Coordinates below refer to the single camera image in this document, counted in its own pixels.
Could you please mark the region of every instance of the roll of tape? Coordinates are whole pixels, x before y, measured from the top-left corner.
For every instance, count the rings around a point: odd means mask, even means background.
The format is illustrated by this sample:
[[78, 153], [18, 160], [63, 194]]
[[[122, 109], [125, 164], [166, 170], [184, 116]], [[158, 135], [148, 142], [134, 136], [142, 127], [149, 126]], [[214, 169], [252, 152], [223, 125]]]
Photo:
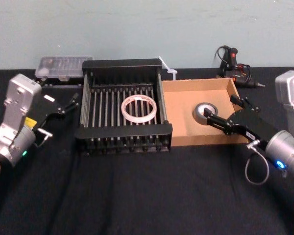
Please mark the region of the roll of tape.
[[201, 125], [207, 125], [207, 118], [204, 116], [204, 109], [207, 108], [209, 109], [213, 114], [217, 115], [218, 114], [218, 109], [216, 108], [215, 105], [211, 103], [200, 103], [196, 105], [194, 111], [193, 111], [193, 117], [196, 122], [198, 122]]
[[[149, 103], [152, 106], [152, 111], [143, 117], [135, 117], [130, 115], [127, 111], [126, 111], [126, 106], [131, 103], [132, 101], [135, 100], [141, 100], [141, 101], [146, 101], [147, 103]], [[143, 94], [135, 94], [132, 96], [129, 96], [128, 98], [126, 98], [121, 105], [121, 112], [123, 114], [123, 116], [125, 117], [126, 120], [134, 122], [134, 123], [143, 123], [143, 122], [148, 122], [150, 120], [152, 120], [157, 113], [157, 105], [156, 102], [150, 98], [149, 96], [143, 95]]]

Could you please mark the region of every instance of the cardboard box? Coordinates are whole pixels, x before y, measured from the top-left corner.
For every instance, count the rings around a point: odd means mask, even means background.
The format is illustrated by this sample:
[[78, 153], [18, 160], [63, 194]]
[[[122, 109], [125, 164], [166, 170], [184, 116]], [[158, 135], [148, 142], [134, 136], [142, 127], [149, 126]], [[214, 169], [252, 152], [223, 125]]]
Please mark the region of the cardboard box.
[[230, 102], [232, 94], [238, 95], [232, 79], [163, 81], [162, 85], [168, 121], [173, 125], [172, 146], [247, 143], [243, 136], [227, 136], [193, 118], [195, 106], [203, 102], [214, 104], [222, 118], [239, 110], [239, 106]]

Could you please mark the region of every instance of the yellow label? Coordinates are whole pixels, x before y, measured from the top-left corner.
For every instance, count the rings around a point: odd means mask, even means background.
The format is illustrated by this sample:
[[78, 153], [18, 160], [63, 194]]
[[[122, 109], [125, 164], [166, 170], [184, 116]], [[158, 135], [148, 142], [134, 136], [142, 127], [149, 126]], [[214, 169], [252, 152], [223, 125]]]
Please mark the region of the yellow label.
[[37, 122], [35, 120], [30, 119], [29, 117], [26, 117], [25, 125], [28, 126], [30, 129], [33, 129], [36, 124]]

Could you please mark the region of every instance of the black dish rack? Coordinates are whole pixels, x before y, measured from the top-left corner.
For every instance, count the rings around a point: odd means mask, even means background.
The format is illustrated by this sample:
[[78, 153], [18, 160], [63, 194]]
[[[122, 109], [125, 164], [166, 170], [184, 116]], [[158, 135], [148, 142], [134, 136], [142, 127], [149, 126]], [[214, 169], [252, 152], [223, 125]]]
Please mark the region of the black dish rack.
[[[159, 59], [92, 60], [83, 63], [84, 88], [80, 127], [75, 133], [82, 150], [99, 153], [168, 151], [172, 125], [167, 121]], [[156, 117], [132, 123], [121, 113], [123, 100], [144, 94], [155, 100]], [[142, 117], [151, 111], [134, 101], [127, 112]]]

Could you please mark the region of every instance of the black table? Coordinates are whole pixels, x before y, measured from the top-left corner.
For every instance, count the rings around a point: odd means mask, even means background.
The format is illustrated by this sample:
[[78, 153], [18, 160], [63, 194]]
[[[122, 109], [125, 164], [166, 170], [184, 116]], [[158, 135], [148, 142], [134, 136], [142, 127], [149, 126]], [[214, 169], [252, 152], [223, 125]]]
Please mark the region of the black table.
[[[265, 88], [239, 89], [260, 116], [287, 129], [275, 96], [276, 76], [294, 68], [253, 68]], [[0, 70], [0, 123], [9, 79], [34, 70]], [[216, 69], [181, 69], [178, 79], [214, 77]], [[170, 75], [163, 72], [164, 79]], [[65, 104], [81, 87], [43, 89]], [[250, 185], [245, 145], [173, 147], [167, 153], [80, 156], [79, 113], [46, 128], [53, 138], [30, 151], [0, 199], [0, 234], [294, 234], [294, 177], [270, 167], [261, 187]], [[255, 159], [259, 175], [264, 167]]]

